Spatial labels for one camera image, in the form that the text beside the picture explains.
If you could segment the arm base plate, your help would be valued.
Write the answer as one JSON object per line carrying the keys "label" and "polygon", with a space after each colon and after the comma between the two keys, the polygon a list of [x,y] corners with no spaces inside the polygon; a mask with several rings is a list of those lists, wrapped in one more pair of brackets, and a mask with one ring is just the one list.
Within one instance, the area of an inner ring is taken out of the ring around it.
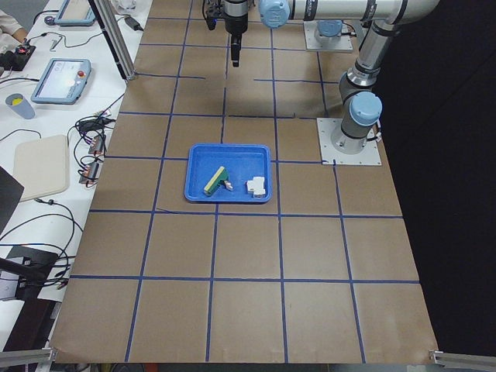
{"label": "arm base plate", "polygon": [[315,52],[351,53],[353,29],[342,20],[305,21],[305,47]]}
{"label": "arm base plate", "polygon": [[341,128],[342,119],[317,118],[319,145],[323,164],[381,166],[375,133],[370,128],[363,139],[352,139]]}

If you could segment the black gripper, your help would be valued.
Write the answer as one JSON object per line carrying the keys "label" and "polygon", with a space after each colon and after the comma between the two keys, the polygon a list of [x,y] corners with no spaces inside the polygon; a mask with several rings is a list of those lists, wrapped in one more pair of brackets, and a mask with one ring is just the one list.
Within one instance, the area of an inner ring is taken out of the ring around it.
{"label": "black gripper", "polygon": [[239,67],[240,51],[242,48],[242,35],[248,29],[248,15],[224,15],[226,31],[230,37],[230,55],[233,67]]}

